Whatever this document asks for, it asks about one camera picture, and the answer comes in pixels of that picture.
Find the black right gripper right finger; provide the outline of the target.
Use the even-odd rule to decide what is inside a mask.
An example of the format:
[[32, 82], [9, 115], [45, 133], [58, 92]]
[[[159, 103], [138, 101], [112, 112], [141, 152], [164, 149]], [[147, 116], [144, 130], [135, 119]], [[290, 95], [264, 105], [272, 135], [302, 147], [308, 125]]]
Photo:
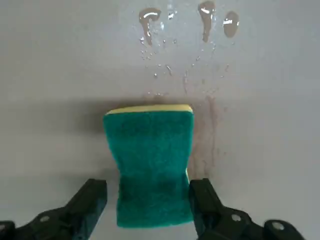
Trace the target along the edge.
[[289, 222], [267, 220], [263, 226], [244, 211], [224, 206], [209, 179], [193, 179], [189, 202], [199, 240], [303, 240]]

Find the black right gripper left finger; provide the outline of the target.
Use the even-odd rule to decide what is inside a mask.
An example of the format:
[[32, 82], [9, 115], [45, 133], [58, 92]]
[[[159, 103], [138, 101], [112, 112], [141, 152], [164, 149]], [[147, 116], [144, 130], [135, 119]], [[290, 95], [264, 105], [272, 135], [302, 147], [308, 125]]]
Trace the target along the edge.
[[16, 227], [11, 220], [0, 222], [2, 240], [88, 240], [108, 201], [107, 182], [88, 179], [63, 207], [38, 214]]

